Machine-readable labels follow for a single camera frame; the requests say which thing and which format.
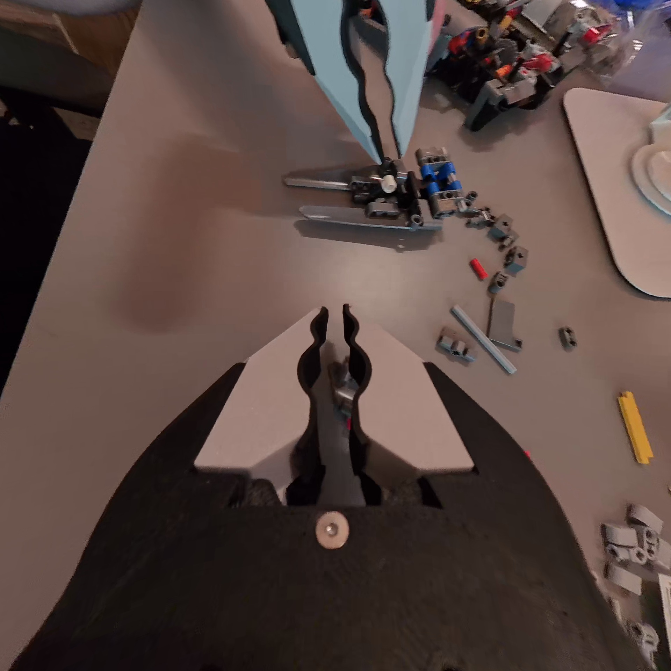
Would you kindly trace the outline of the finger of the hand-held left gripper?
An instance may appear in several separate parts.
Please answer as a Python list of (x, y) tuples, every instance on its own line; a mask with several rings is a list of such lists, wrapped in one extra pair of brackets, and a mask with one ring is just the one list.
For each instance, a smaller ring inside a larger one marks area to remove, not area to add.
[(384, 74), (392, 96), (391, 127), (398, 156), (415, 127), (424, 71), (433, 46), (434, 1), (380, 1), (387, 31)]
[(351, 1), (292, 1), (314, 78), (353, 137), (377, 164), (384, 159), (378, 124), (366, 99), (366, 76), (352, 35)]

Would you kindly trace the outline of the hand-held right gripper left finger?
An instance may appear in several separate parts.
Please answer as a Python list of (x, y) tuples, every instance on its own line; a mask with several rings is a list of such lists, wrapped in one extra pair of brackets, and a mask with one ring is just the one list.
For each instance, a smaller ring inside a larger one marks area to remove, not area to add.
[(310, 311), (241, 366), (194, 461), (204, 473), (267, 481), (290, 506), (314, 505), (325, 476), (317, 399), (329, 311)]

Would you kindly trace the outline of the dark grey lego lever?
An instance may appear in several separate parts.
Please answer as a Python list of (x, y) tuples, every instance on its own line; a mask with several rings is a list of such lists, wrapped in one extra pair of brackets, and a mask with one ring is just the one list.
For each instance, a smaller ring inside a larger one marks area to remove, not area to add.
[(335, 414), (346, 429), (346, 419), (352, 417), (358, 383), (349, 371), (349, 356), (335, 360), (327, 367), (331, 398)]

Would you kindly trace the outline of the blue grey lego assembly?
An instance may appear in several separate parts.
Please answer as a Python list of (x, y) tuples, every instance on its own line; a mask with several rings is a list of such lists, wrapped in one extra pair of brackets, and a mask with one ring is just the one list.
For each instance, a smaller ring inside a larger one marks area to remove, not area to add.
[(303, 205), (299, 212), (310, 222), (411, 233), (441, 231), (445, 220), (464, 216), (457, 212), (456, 200), (469, 191), (457, 178), (445, 148), (420, 148), (415, 159), (416, 171), (407, 169), (401, 159), (386, 157), (375, 164), (382, 180), (369, 190), (330, 190), (346, 193), (348, 206)]

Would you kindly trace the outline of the dark grey lego blade panel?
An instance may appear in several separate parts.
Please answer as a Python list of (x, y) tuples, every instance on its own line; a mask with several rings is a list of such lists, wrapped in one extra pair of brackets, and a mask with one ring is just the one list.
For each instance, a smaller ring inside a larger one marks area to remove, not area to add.
[(355, 167), (337, 166), (330, 168), (310, 168), (292, 171), (282, 177), (288, 187), (322, 190), (358, 191), (369, 190), (380, 183), (382, 177), (377, 165)]

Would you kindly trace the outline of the grey double lego connector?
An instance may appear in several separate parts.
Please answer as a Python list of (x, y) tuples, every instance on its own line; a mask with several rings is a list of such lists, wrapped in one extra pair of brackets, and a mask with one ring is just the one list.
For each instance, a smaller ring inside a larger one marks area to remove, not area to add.
[(441, 329), (436, 341), (436, 348), (440, 349), (446, 356), (465, 365), (474, 363), (477, 359), (477, 352), (448, 328)]

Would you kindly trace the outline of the light grey lego axle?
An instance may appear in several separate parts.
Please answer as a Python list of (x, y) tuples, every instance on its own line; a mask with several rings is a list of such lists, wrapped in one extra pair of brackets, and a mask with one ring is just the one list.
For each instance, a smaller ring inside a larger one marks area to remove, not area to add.
[(507, 374), (515, 374), (517, 372), (517, 368), (513, 363), (493, 344), (480, 327), (474, 323), (460, 306), (453, 306), (450, 309), (450, 313), (469, 332), (469, 334), (474, 337), (499, 367), (501, 367)]

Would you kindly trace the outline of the black multicolour lego model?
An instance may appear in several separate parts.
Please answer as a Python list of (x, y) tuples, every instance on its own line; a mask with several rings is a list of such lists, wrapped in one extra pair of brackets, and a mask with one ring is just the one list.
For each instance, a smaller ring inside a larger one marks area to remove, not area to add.
[(512, 109), (537, 109), (564, 78), (560, 57), (516, 21), (528, 1), (445, 1), (427, 75), (468, 104), (479, 131)]

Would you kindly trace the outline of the yellow lego axle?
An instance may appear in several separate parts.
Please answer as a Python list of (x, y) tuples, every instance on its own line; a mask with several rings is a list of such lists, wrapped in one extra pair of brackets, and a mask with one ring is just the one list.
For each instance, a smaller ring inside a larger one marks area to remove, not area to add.
[(623, 391), (617, 400), (635, 460), (649, 465), (654, 455), (633, 393)]

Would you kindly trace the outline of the curved light grey lego piece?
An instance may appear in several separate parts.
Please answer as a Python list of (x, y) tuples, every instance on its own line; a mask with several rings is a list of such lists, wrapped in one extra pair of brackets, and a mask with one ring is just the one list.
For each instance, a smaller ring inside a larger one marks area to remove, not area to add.
[(664, 522), (659, 516), (653, 513), (649, 508), (639, 504), (629, 504), (627, 507), (627, 522), (631, 525), (641, 525), (660, 534), (664, 527)]

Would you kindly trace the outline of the person's left hand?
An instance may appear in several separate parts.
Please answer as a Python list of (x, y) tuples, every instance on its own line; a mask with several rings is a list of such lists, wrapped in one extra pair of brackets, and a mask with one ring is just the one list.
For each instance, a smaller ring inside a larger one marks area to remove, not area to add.
[(451, 17), (447, 10), (447, 1), (427, 1), (427, 10), (430, 15), (431, 37), (426, 67), (431, 69), (446, 51), (449, 38), (446, 26)]

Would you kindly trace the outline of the clear plastic parts bag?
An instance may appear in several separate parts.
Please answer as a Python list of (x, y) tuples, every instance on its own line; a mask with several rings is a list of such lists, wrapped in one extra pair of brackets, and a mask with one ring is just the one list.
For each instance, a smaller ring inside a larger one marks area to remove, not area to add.
[(567, 74), (583, 67), (611, 79), (643, 45), (653, 1), (530, 1), (522, 10)]

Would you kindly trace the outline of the wooden cabinet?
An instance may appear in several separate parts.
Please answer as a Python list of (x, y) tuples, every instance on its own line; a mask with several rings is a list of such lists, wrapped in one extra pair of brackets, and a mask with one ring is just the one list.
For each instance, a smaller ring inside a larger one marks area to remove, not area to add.
[(98, 49), (123, 51), (139, 9), (140, 5), (120, 13), (77, 17), (2, 1), (1, 27), (80, 54)]

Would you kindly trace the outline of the dark grey chair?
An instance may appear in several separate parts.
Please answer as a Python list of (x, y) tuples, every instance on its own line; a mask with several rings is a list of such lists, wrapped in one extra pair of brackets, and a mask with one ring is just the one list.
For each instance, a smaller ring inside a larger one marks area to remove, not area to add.
[(127, 46), (80, 54), (1, 27), (1, 87), (100, 118)]

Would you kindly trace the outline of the pale stand bracket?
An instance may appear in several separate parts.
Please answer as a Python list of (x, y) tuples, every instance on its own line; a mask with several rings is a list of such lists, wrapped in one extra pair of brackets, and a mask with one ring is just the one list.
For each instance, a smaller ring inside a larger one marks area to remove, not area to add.
[(640, 194), (670, 216), (670, 104), (648, 126), (648, 143), (632, 157), (632, 179)]

